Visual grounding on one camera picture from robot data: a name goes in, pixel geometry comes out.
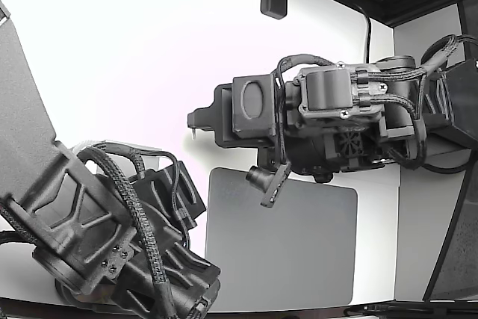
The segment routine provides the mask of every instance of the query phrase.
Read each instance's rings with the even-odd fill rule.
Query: white backdrop
[[[268,73],[278,59],[296,53],[363,61],[363,16],[331,0],[289,0],[280,21],[260,13],[260,0],[2,1],[58,140],[72,146],[107,138],[174,152],[204,200],[212,168],[248,170],[255,163],[255,151],[220,149],[210,133],[199,131],[191,140],[187,113],[210,105],[215,86],[234,76]],[[393,53],[392,29],[373,22],[371,60]],[[359,194],[353,302],[390,300],[399,170],[339,175],[334,183]],[[205,219],[191,233],[199,254]],[[48,275],[29,258],[29,248],[18,246],[28,257],[24,262],[8,247],[0,250],[1,260],[11,266],[20,260],[24,270],[0,270],[0,297],[56,303],[44,282]]]

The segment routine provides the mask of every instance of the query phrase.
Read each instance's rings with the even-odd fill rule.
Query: black cable
[[[370,17],[365,12],[365,10],[360,6],[355,4],[356,8],[360,10],[360,12],[365,16],[365,20],[367,21],[367,37],[365,38],[365,63],[370,63],[370,41],[372,39],[372,21]]]
[[[451,167],[451,168],[444,168],[444,167],[437,167],[432,164],[423,164],[423,168],[425,170],[428,170],[433,173],[438,173],[440,175],[456,175],[457,173],[463,172],[468,168],[468,165],[470,164],[469,161],[466,162],[466,164],[461,164],[456,167]]]
[[[113,180],[115,188],[127,205],[146,253],[146,260],[151,270],[155,289],[155,302],[160,309],[158,310],[158,318],[177,318],[171,285],[156,243],[155,233],[133,186],[118,165],[104,151],[96,147],[87,147],[78,153],[78,158],[83,163],[93,161],[103,170],[106,176]]]
[[[426,75],[423,75],[420,80],[420,85],[418,87],[418,98],[417,98],[417,107],[415,109],[415,118],[419,120],[423,113],[423,101],[425,99],[425,86],[426,86]]]
[[[179,222],[179,225],[182,228],[182,234],[184,236],[184,245],[189,249],[190,248],[190,236],[189,236],[189,231],[187,230],[186,223],[184,222],[184,216],[188,218],[188,220],[192,223],[193,219],[189,215],[189,212],[187,211],[179,211],[178,208],[178,199],[181,201],[181,206],[182,208],[185,208],[184,203],[182,200],[178,197],[178,187],[179,187],[179,178],[181,175],[181,169],[179,168],[179,162],[178,159],[170,152],[168,151],[161,151],[161,150],[149,150],[149,149],[139,149],[136,148],[137,151],[141,155],[148,155],[148,156],[158,156],[158,157],[164,157],[168,158],[171,160],[173,163],[174,167],[174,179],[173,179],[173,188],[171,190],[171,202],[173,204],[173,211],[176,216],[176,220]]]
[[[110,153],[112,155],[118,155],[127,158],[133,163],[138,177],[140,179],[144,179],[146,172],[146,168],[144,167],[144,161],[140,153],[135,148],[129,145],[125,145],[123,143],[112,143],[106,141],[97,143],[93,145],[93,147],[101,149],[106,153]]]
[[[418,128],[418,119],[416,117],[416,111],[413,103],[406,97],[394,95],[394,94],[384,94],[372,96],[370,99],[372,104],[387,104],[393,103],[400,105],[407,110],[412,118],[413,129],[415,132],[415,140],[417,143],[417,156],[416,158],[406,158],[401,153],[399,153],[394,147],[386,144],[388,154],[394,159],[399,165],[415,170],[419,168],[425,161],[426,158],[426,138],[423,138],[423,131]]]
[[[279,125],[279,145],[280,145],[280,155],[279,159],[281,163],[287,161],[285,155],[285,141],[284,141],[284,123],[282,120],[284,106],[285,106],[285,83],[282,73],[292,69],[293,67],[300,64],[309,64],[309,65],[319,65],[319,66],[330,66],[333,65],[333,62],[328,61],[327,59],[321,58],[320,56],[310,55],[310,54],[299,54],[291,55],[282,58],[278,63],[277,67],[274,70],[273,74],[279,80],[279,96],[278,96],[278,106],[276,106],[276,117]]]

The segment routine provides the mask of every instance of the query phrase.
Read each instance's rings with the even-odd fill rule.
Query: white wall
[[[255,162],[255,151],[220,149],[211,134],[199,132],[197,140],[191,140],[187,113],[209,105],[215,86],[234,76],[270,72],[278,59],[295,53],[347,63],[363,59],[362,15],[331,0],[289,0],[288,16],[280,21],[260,13],[260,0],[2,1],[12,13],[59,140],[72,146],[88,138],[107,138],[172,151],[187,164],[203,199],[211,168],[246,170]],[[392,30],[373,22],[371,60],[393,53]],[[358,248],[357,256],[359,263],[381,265],[378,275],[393,276],[397,168],[338,176],[337,181],[349,179],[391,186],[384,201],[359,199],[364,225],[358,232],[381,231],[388,241],[363,237],[366,247]],[[374,217],[382,220],[375,222]],[[205,216],[199,224],[204,228]],[[205,231],[192,231],[198,253],[204,240]],[[386,262],[368,255],[370,249],[384,246]],[[0,250],[2,261],[6,248]],[[15,265],[16,259],[8,258]],[[0,297],[56,303],[52,286],[45,285],[48,275],[37,271],[32,260],[26,265],[22,285],[0,287]],[[0,283],[12,283],[17,275],[2,270]],[[360,275],[357,295],[368,287],[367,274]],[[380,298],[391,299],[393,279],[381,289]]]
[[[451,5],[394,29],[395,52],[412,55],[419,64],[422,54],[436,40],[461,34],[458,8]],[[450,64],[465,59],[463,46]],[[467,161],[468,152],[436,156],[430,163],[454,167]],[[464,173],[446,176],[402,169],[397,247],[395,299],[422,300],[448,230]]]

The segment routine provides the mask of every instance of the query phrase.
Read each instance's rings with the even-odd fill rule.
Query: black plastic cover
[[[232,131],[238,137],[276,135],[274,87],[271,74],[232,80]]]
[[[437,128],[436,134],[467,149],[478,149],[477,60],[470,59],[453,66],[445,72],[445,81],[451,104],[450,121],[444,122],[443,115],[437,114],[428,116],[426,125],[430,128],[433,118],[440,119],[444,127]]]
[[[347,69],[310,72],[307,84],[307,104],[310,111],[351,108],[352,85]]]
[[[59,155],[55,130],[10,19],[0,25],[0,198],[23,201]]]
[[[187,127],[214,131],[219,147],[265,147],[273,143],[267,138],[240,138],[232,131],[232,84],[223,84],[214,90],[214,101],[208,108],[197,108],[187,115]]]
[[[206,207],[202,201],[199,192],[194,186],[193,180],[186,170],[182,161],[178,161],[180,169],[179,186],[177,198],[189,213],[192,220],[195,220],[201,213],[205,212]],[[144,179],[137,180],[133,187],[141,201],[147,202],[158,208],[159,211],[169,220],[169,222],[181,230],[179,223],[173,218],[173,204],[171,202],[171,193],[174,182],[174,166],[168,166],[161,171],[147,170]],[[185,220],[187,229],[196,226],[194,222]]]

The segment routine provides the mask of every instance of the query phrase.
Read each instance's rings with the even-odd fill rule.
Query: gray panel
[[[452,5],[394,29],[395,54],[419,63],[425,50],[448,34],[461,34],[458,7]],[[462,46],[450,59],[465,59]],[[468,151],[434,156],[440,167],[463,164]],[[426,170],[402,170],[400,185],[396,300],[422,300],[458,199],[464,173],[446,176]]]
[[[417,65],[424,52],[436,40],[449,34],[462,33],[458,6],[451,5],[434,13],[412,20],[394,29],[396,55],[411,55]],[[465,59],[463,45],[451,56],[450,65]]]
[[[287,180],[273,208],[244,180],[211,172],[206,258],[221,268],[213,312],[346,306],[353,295],[357,193]]]

